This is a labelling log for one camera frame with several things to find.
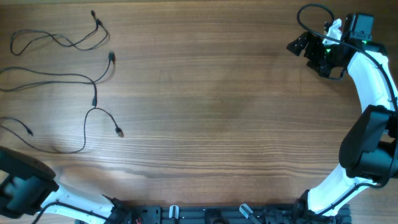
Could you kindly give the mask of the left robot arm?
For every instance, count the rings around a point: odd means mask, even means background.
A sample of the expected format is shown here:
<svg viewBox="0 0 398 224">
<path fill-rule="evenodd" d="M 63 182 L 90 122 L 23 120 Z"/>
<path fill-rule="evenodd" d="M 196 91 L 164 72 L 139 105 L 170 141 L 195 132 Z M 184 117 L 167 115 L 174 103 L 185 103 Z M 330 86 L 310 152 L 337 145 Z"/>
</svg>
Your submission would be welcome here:
<svg viewBox="0 0 398 224">
<path fill-rule="evenodd" d="M 43 162 L 1 147 L 1 215 L 18 219 L 51 213 L 76 223 L 131 223 L 132 211 L 116 198 L 90 194 L 55 180 L 55 172 Z"/>
</svg>

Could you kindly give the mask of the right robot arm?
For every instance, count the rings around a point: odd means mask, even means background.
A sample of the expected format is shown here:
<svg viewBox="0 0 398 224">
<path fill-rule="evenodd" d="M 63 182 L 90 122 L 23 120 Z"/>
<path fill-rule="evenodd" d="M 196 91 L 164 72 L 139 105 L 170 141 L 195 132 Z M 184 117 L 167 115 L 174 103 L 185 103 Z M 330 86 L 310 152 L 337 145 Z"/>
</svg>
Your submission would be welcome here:
<svg viewBox="0 0 398 224">
<path fill-rule="evenodd" d="M 338 165 L 296 201 L 292 223 L 345 223 L 343 207 L 353 197 L 397 177 L 397 88 L 385 47 L 372 40 L 373 23 L 372 15 L 348 14 L 327 22 L 323 34 L 306 27 L 287 46 L 321 77 L 340 67 L 354 81 L 362 109 L 340 145 Z"/>
</svg>

